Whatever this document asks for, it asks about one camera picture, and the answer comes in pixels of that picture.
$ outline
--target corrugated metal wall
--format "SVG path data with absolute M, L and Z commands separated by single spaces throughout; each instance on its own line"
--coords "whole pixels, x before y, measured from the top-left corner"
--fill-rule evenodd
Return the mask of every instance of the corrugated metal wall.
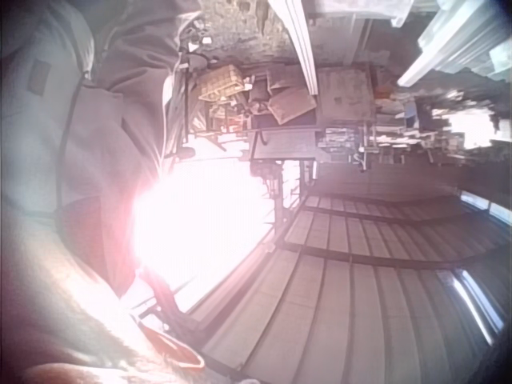
M 371 198 L 340 198 L 340 188 L 367 185 L 347 183 L 343 166 L 322 166 L 277 251 L 203 352 L 273 384 L 464 382 L 496 338 L 475 290 L 508 321 L 510 228 L 436 196 L 446 192 L 444 170 L 431 171 L 430 183 L 412 175 L 416 190 L 402 190 L 401 172 L 411 175 L 396 166 L 375 175 Z

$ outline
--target orange object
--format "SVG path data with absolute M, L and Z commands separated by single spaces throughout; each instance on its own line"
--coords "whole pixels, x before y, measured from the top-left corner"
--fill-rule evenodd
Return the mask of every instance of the orange object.
M 138 322 L 138 326 L 162 356 L 172 359 L 180 368 L 192 371 L 204 370 L 205 362 L 202 357 L 187 345 L 145 326 L 142 322 Z

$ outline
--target window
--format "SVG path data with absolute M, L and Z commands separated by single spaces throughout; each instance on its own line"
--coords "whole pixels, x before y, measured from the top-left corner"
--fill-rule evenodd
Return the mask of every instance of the window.
M 478 328 L 480 328 L 480 331 L 482 332 L 484 338 L 486 338 L 487 343 L 489 345 L 492 345 L 494 339 L 489 332 L 486 322 L 484 322 L 484 320 L 480 316 L 480 313 L 475 307 L 474 302 L 471 300 L 472 293 L 469 292 L 468 289 L 465 288 L 464 285 L 461 284 L 461 282 L 451 272 L 447 270 L 440 270 L 438 271 L 438 276 L 446 286 L 451 286 L 455 289 L 455 292 L 457 292 L 458 296 L 460 296 L 460 298 L 464 301 L 467 308 L 473 315 L 473 318 L 478 324 Z
M 492 203 L 490 205 L 489 213 L 496 217 L 498 220 L 512 226 L 512 212 L 507 208 Z
M 499 315 L 494 310 L 493 306 L 490 304 L 487 296 L 482 292 L 478 284 L 471 277 L 471 275 L 463 270 L 461 273 L 462 283 L 466 286 L 469 292 L 473 295 L 475 301 L 480 306 L 480 309 L 487 317 L 487 321 L 492 326 L 495 333 L 499 333 L 503 328 L 503 320 L 499 317 Z
M 318 179 L 318 162 L 313 162 L 313 180 Z
M 476 194 L 470 194 L 469 192 L 461 192 L 461 200 L 471 204 L 472 206 L 479 208 L 480 210 L 486 210 L 489 206 L 489 200 L 480 198 Z

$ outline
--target metal ceiling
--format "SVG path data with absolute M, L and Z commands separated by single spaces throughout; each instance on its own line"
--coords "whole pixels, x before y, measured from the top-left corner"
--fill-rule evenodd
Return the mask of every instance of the metal ceiling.
M 354 198 L 339 192 L 345 167 L 329 168 L 202 352 L 272 384 L 463 382 L 496 337 L 467 280 L 506 321 L 510 228 L 447 195 L 443 170 L 408 194 L 419 169 L 392 170 Z M 364 176 L 353 181 L 345 191 L 364 195 Z
M 212 37 L 212 43 L 201 46 L 197 52 L 235 65 L 297 62 L 299 56 L 294 48 L 293 39 L 290 39 L 293 36 L 288 33 L 285 23 L 271 8 L 267 12 L 260 11 L 264 8 L 263 3 L 266 3 L 266 0 L 202 1 L 205 21 L 203 33 Z M 401 49 L 406 47 L 407 50 L 409 48 L 412 51 L 415 50 L 415 39 L 419 34 L 411 33 L 410 26 L 407 24 L 404 25 L 406 28 L 393 28 L 389 20 L 364 18 L 355 13 L 328 16 L 310 14 L 306 8 L 304 19 L 306 28 L 304 29 L 302 24 L 301 29 L 297 30 L 302 35 L 305 32 L 309 34 L 315 64 L 342 62 L 344 65 L 349 65 L 352 61 L 356 61 L 386 65 L 390 58 L 390 51 L 395 51 L 397 48 L 395 45 L 398 40 L 395 36 L 400 35 L 401 32 L 404 34 L 399 39 Z M 422 26 L 423 16 L 416 18 Z M 377 27 L 368 28 L 372 20 Z M 370 36 L 374 44 L 371 49 L 366 49 L 365 41 L 370 34 L 374 35 Z M 404 44 L 402 41 L 404 39 L 409 39 L 410 42 Z

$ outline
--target ceiling beam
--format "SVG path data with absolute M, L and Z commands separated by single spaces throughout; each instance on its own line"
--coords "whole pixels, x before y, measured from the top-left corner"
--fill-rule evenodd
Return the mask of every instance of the ceiling beam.
M 312 190 L 309 193 L 309 196 L 316 196 L 319 198 L 336 198 L 339 200 L 347 200 L 349 202 L 364 202 L 366 204 L 375 204 L 377 206 L 419 206 L 422 204 L 433 204 L 436 202 L 460 202 L 460 197 L 455 194 L 444 194 L 439 196 L 433 196 L 432 198 L 418 198 L 415 200 L 401 200 L 401 201 L 391 201 L 384 200 L 381 198 L 365 198 L 363 196 L 354 196 L 352 194 L 340 194 L 333 192 L 322 192 Z
M 307 256 L 336 260 L 339 262 L 352 262 L 354 264 L 363 264 L 367 266 L 387 266 L 391 268 L 405 268 L 410 270 L 455 270 L 457 268 L 463 268 L 471 264 L 475 264 L 476 262 L 483 262 L 487 258 L 496 254 L 508 254 L 510 252 L 510 244 L 508 243 L 468 258 L 461 258 L 459 260 L 446 262 L 429 262 L 404 258 L 385 258 L 367 256 L 364 254 L 352 254 L 350 252 L 340 252 L 337 250 L 325 250 L 323 248 L 313 246 L 303 246 L 302 244 L 295 244 L 287 241 L 281 241 L 277 244 L 277 247 L 281 250 L 301 252 Z
M 357 214 L 355 212 L 346 212 L 342 210 L 330 210 L 316 206 L 305 206 L 303 210 L 315 212 L 316 214 L 328 214 L 330 216 L 341 216 L 344 218 L 358 218 L 360 220 L 370 220 L 372 222 L 385 222 L 388 224 L 398 224 L 400 226 L 434 226 L 444 222 L 456 222 L 457 220 L 467 220 L 480 214 L 487 214 L 487 210 L 472 210 L 462 214 L 453 214 L 440 218 L 428 218 L 425 220 L 412 220 L 409 218 L 389 218 L 386 216 L 375 216 L 372 214 Z

